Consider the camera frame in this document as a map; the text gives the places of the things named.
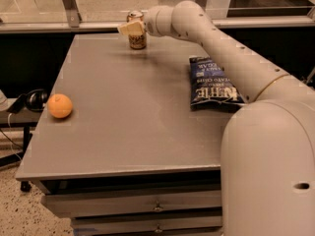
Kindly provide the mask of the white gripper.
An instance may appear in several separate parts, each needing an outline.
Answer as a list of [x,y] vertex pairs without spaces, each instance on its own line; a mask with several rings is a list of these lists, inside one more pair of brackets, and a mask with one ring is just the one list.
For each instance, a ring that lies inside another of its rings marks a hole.
[[169,6],[154,6],[148,10],[142,21],[131,21],[118,27],[123,35],[142,35],[146,32],[149,35],[162,37],[171,36],[171,16],[173,8]]

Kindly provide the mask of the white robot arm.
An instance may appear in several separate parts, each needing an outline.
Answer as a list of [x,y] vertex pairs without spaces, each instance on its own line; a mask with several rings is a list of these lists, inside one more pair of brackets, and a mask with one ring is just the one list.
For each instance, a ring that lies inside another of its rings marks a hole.
[[118,28],[199,44],[246,104],[221,142],[223,236],[315,236],[315,92],[218,29],[192,1]]

